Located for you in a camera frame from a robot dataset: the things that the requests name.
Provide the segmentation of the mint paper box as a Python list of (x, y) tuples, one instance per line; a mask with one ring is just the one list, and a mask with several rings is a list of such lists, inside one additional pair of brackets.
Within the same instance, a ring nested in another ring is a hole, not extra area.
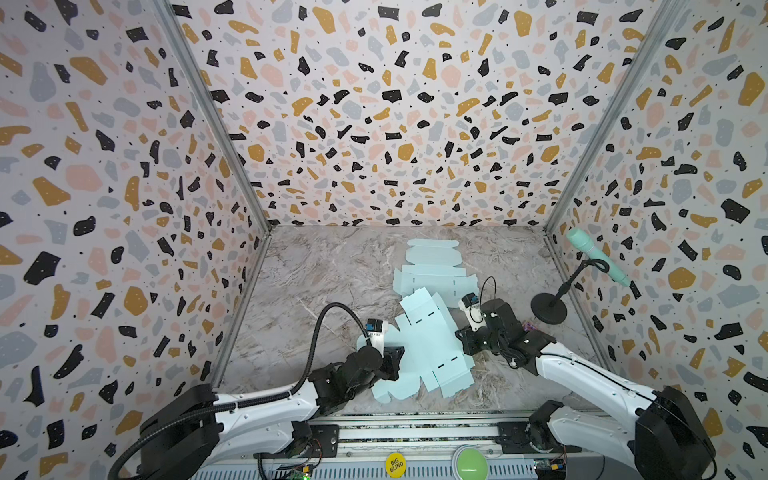
[(385, 347), (403, 347), (399, 379), (380, 380), (372, 387), (380, 403), (405, 400), (424, 387), (439, 389), (445, 398), (473, 385), (474, 360), (465, 355), (456, 338), (457, 325), (445, 302), (425, 288), (404, 297), (403, 313), (389, 323)]

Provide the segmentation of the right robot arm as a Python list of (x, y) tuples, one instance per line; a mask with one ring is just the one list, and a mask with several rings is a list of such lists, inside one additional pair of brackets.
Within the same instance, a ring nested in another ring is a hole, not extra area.
[(465, 354), (501, 357), (512, 369), (555, 382), (600, 409), (593, 415), (549, 400), (518, 440), (541, 453), (586, 449), (634, 468), (644, 479), (712, 479), (716, 450), (688, 397), (654, 390), (590, 362), (537, 329), (527, 330), (501, 299), (458, 302), (468, 325), (456, 331)]

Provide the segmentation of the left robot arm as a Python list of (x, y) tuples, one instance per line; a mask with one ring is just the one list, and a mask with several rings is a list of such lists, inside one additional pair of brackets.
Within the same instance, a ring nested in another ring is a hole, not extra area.
[(397, 380), (405, 348), (364, 345), (343, 362), (289, 386), (226, 395), (193, 387), (140, 427), (151, 439), (139, 450), (141, 479), (189, 479), (204, 466), (242, 455), (297, 456), (312, 439), (309, 421), (341, 410), (380, 381)]

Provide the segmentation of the mint flat box far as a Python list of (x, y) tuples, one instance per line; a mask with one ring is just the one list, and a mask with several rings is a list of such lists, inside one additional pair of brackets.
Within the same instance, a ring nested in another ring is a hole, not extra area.
[(393, 278), (393, 290), (401, 297), (425, 288), (454, 308), (465, 295), (479, 292), (477, 276), (462, 267), (458, 241), (416, 238), (407, 245), (405, 264), (395, 269)]

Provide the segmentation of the yellow round sticker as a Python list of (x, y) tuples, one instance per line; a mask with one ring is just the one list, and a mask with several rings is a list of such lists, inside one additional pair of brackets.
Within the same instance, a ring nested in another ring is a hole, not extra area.
[(407, 470), (407, 462), (400, 452), (391, 453), (385, 461), (385, 471), (389, 478), (402, 478)]

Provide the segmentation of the mint green microphone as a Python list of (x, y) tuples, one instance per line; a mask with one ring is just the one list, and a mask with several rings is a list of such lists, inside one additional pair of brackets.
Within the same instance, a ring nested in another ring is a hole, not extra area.
[(600, 260), (605, 263), (607, 265), (605, 274), (614, 282), (624, 287), (630, 286), (629, 276), (597, 246), (584, 230), (572, 228), (566, 233), (566, 238), (576, 250), (582, 252), (590, 260)]

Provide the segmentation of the green round button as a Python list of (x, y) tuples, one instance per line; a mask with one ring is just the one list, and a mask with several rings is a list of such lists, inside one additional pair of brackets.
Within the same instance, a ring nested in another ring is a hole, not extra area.
[(452, 455), (451, 468), (456, 480), (487, 480), (489, 464), (485, 455), (475, 447), (459, 447)]

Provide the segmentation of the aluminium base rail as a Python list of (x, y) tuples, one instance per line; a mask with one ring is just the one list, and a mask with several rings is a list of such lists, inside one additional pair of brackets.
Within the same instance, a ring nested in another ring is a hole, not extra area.
[(453, 453), (467, 445), (488, 460), (491, 479), (636, 479), (629, 466), (584, 447), (539, 453), (524, 439), (525, 412), (386, 414), (315, 420), (314, 454), (295, 459), (242, 455), (197, 473), (199, 479), (393, 479), (385, 461), (404, 455), (399, 479), (452, 479)]

